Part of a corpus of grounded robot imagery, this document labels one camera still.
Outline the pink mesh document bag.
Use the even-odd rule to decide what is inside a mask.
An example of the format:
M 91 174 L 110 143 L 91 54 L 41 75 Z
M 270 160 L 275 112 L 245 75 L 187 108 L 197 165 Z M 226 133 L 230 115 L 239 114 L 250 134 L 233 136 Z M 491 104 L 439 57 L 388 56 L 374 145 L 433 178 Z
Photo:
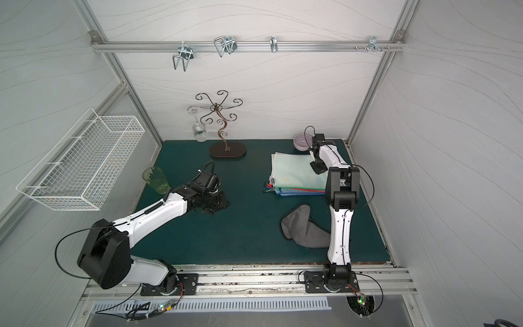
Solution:
M 279 196 L 321 196 L 325 194 L 326 184 L 298 187 L 276 187 L 272 183 L 264 184 L 266 192 L 275 192 Z

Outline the grey microfibre cloth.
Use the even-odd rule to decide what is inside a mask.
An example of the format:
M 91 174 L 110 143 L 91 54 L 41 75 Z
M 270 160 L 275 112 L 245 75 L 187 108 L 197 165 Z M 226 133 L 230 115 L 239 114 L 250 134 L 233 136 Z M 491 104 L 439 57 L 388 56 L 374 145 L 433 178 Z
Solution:
M 329 248 L 330 233 L 311 219 L 311 208 L 303 204 L 280 221 L 283 236 L 288 241 L 311 249 Z

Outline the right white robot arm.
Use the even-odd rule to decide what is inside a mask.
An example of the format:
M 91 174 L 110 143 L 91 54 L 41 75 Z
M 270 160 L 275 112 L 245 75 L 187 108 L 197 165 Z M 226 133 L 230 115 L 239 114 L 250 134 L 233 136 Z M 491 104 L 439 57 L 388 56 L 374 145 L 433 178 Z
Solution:
M 329 263 L 350 265 L 350 229 L 354 211 L 360 203 L 361 171 L 342 158 L 332 141 L 314 145 L 311 156 L 314 172 L 327 174 L 325 199 L 331 214 Z

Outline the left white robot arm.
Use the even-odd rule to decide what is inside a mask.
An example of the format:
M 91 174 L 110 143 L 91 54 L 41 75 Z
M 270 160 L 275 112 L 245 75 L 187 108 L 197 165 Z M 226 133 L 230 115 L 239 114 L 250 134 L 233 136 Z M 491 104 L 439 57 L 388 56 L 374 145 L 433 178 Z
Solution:
M 163 260 L 133 256 L 131 249 L 166 223 L 197 208 L 213 214 L 229 207 L 226 193 L 197 193 L 188 186 L 171 189 L 161 200 L 127 217 L 95 222 L 84 242 L 77 265 L 99 287 L 141 283 L 169 293 L 178 283 L 177 270 Z

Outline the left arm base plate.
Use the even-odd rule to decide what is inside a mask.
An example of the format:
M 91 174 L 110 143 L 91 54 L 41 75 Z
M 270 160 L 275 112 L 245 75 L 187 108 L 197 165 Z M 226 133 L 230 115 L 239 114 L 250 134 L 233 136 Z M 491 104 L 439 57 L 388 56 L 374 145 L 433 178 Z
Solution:
M 143 284 L 141 296 L 179 296 L 196 294 L 199 275 L 193 273 L 168 275 L 159 285 Z

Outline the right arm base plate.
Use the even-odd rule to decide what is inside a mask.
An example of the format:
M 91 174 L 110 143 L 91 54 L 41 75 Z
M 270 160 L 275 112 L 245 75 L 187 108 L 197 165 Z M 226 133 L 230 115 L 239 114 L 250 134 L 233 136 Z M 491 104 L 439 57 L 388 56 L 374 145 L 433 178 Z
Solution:
M 360 291 L 355 272 L 351 272 L 349 279 L 330 279 L 327 281 L 323 272 L 304 271 L 298 280 L 304 284 L 307 294 L 359 293 Z

